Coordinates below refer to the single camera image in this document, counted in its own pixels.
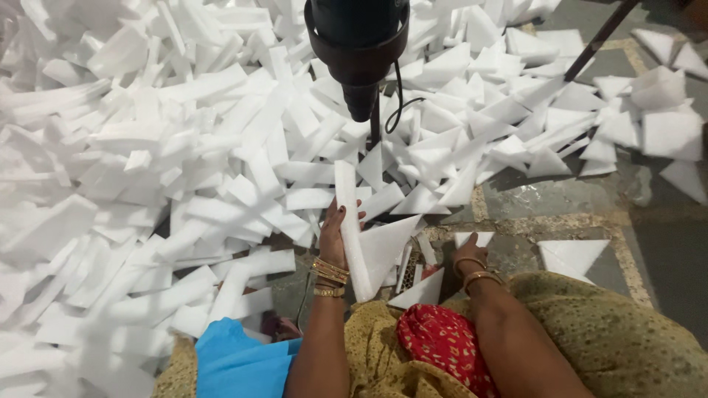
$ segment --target concrete floor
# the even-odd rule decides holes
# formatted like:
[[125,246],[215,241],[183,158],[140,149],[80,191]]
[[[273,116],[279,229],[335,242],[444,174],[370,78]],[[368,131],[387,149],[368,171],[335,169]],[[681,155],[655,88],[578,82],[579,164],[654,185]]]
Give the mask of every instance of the concrete floor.
[[[616,9],[618,1],[563,0],[545,21],[523,26],[536,30],[580,29],[587,42]],[[629,34],[633,28],[668,33],[678,43],[690,40],[708,56],[708,35],[691,28],[669,0],[645,0],[637,6],[599,51],[595,64],[578,80],[594,76],[629,76],[657,64]],[[708,118],[708,83],[688,78],[694,109]],[[573,171],[582,161],[569,157]],[[611,239],[588,277],[598,285],[652,306],[693,332],[708,348],[708,207],[702,207],[658,176],[670,162],[636,152],[618,153],[618,172],[592,178],[527,179],[512,169],[474,192],[469,206],[447,217],[427,216],[426,232],[438,260],[449,267],[456,231],[497,231],[489,244],[489,260],[506,275],[543,269],[536,241]],[[277,237],[273,244],[279,244]],[[296,249],[298,268],[271,275],[276,310],[294,318],[303,299],[307,267],[315,250]],[[456,294],[459,281],[446,272],[441,300]],[[390,289],[379,294],[387,299]],[[308,291],[303,322],[306,324]],[[348,302],[354,302],[351,292]]]

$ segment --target metal pole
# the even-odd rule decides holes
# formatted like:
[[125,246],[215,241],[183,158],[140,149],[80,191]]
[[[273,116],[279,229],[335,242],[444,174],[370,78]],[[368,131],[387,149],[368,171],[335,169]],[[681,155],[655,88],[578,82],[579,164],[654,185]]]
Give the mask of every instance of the metal pole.
[[379,111],[379,90],[376,90],[376,102],[371,111],[371,148],[381,141],[381,113]]
[[639,0],[624,0],[622,4],[617,7],[615,13],[610,16],[610,19],[605,22],[600,31],[595,38],[585,47],[585,50],[580,57],[576,59],[573,66],[566,72],[565,81],[573,81],[580,74],[587,63],[595,56],[595,53],[600,49],[600,47],[605,44],[605,40],[612,34],[612,32],[617,29],[620,23],[627,17],[627,14],[639,3]]

